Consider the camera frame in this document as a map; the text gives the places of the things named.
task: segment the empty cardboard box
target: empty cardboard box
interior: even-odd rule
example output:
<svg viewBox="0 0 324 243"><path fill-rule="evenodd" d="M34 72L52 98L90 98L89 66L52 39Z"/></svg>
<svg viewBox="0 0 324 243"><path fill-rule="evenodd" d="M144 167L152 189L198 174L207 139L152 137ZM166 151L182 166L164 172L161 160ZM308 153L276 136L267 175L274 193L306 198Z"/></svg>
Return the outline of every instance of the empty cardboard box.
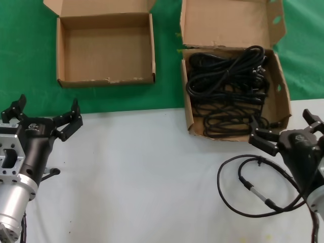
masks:
<svg viewBox="0 0 324 243"><path fill-rule="evenodd" d="M57 81L63 88L155 81L155 0L44 0L57 20Z"/></svg>
<svg viewBox="0 0 324 243"><path fill-rule="evenodd" d="M265 76L270 82L262 116L287 128L291 116L290 96L281 64L272 50L286 33L282 0L183 0L180 19L184 45L197 49L183 50L181 63L187 128L190 134L203 136L203 119L194 117L186 92L188 59L196 52L221 57L237 57L247 47L262 46L268 63ZM248 136L218 140L248 141Z"/></svg>

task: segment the green cloth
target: green cloth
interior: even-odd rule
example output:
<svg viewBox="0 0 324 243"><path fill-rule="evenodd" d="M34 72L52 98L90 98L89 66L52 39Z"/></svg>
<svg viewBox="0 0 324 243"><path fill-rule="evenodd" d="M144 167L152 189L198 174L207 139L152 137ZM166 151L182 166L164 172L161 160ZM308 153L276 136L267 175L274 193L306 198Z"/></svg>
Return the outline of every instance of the green cloth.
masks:
<svg viewBox="0 0 324 243"><path fill-rule="evenodd" d="M291 99L324 98L322 0L286 0L288 34L275 48ZM42 0L0 0L0 111L20 94L30 116L69 110L74 97L82 113L183 107L180 60L181 0L156 0L152 9L156 83L62 89L56 82L56 15Z"/></svg>

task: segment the coiled black cable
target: coiled black cable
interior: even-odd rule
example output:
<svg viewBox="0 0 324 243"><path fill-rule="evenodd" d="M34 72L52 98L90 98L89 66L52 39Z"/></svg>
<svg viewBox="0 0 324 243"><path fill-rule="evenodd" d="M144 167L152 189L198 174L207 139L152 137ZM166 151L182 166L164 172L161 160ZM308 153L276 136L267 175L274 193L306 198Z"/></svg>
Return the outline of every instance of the coiled black cable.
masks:
<svg viewBox="0 0 324 243"><path fill-rule="evenodd" d="M243 213L237 209L235 209L234 207L232 207L227 200L225 199L221 187L220 187L220 175L221 175L221 171L223 169L223 167L225 165L227 165L228 163L239 159L239 158L248 158L246 159L243 163L241 163L241 165L238 168L237 174L238 174L238 178L240 180L240 182L248 189L251 190L254 186L247 181L241 174L242 168L244 165L246 165L248 162L251 161L257 161L258 164L260 165L261 163L267 164L269 166L271 166L272 168L274 168L276 171L278 171L283 177L285 177L291 184L293 187L295 187L295 189L298 191L299 195L286 207L284 208L280 208L278 207L272 200L270 200L269 198L264 198L264 203L271 209L274 210L274 212L270 212L270 213L265 213L265 214L247 214L247 213ZM314 181L315 176L317 175L317 167L316 167L316 171L313 173L313 175L311 176L311 178L309 179L308 184L305 186L305 188L303 190L300 190L298 188L297 183L294 181L294 179L283 169L281 168L279 165L277 165L276 163L272 162L271 160L264 158L262 156L257 156L257 155L252 155L252 154L245 154L245 155L239 155L236 157L233 157L227 161L225 161L219 168L218 173L217 173L217 189L219 192L219 195L221 196L223 202L226 204L226 206L231 209L233 212L240 214L242 216L245 217L249 217L249 218L263 218L263 217L269 217L269 216L273 216L273 215L277 215L277 214L281 214L284 212L290 212L292 210L295 210L301 206L303 206L305 204L305 201L298 203L298 201L302 198L302 195L309 189L309 186L311 185L311 183ZM312 222L313 222L313 230L312 230L312 236L311 236L311 243L317 243L317 235L318 235L318 229L319 229L319 220L318 220L318 216L316 213L314 213L309 207L309 212L312 218Z"/></svg>
<svg viewBox="0 0 324 243"><path fill-rule="evenodd" d="M204 119L204 136L225 138L250 133L253 115L260 128L270 128L261 116L269 90L260 46L251 46L237 58L195 53L186 85L193 113Z"/></svg>

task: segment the cardboard box flap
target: cardboard box flap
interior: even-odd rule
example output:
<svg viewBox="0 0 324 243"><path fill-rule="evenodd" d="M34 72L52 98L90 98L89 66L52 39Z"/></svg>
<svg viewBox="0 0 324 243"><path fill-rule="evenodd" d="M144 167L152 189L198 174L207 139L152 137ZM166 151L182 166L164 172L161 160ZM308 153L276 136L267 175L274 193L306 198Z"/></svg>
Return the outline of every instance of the cardboard box flap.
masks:
<svg viewBox="0 0 324 243"><path fill-rule="evenodd" d="M44 0L60 17L149 13L155 0Z"/></svg>
<svg viewBox="0 0 324 243"><path fill-rule="evenodd" d="M57 15L61 15L63 0L44 0L44 4Z"/></svg>
<svg viewBox="0 0 324 243"><path fill-rule="evenodd" d="M282 0L183 0L180 26L190 47L269 49L286 33Z"/></svg>

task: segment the white tabletop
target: white tabletop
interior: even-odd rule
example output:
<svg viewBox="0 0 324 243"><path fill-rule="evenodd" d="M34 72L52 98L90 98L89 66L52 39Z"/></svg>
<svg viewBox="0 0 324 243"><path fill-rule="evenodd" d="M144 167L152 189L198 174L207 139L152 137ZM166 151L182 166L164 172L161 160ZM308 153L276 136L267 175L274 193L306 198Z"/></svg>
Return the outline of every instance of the white tabletop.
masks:
<svg viewBox="0 0 324 243"><path fill-rule="evenodd" d="M305 108L324 118L324 100L294 101L289 129L307 126ZM216 173L222 162L248 153L271 158L248 143L189 135L183 109L83 117L77 133L64 143L55 142L48 166L58 167L61 174L44 181L27 207L28 243L310 242L306 206L251 219L235 214L221 200ZM285 167L280 155L272 159ZM241 211L269 212L239 182L239 161L224 169L224 195ZM243 174L281 207L296 196L266 165L249 163ZM323 239L321 227L319 242Z"/></svg>

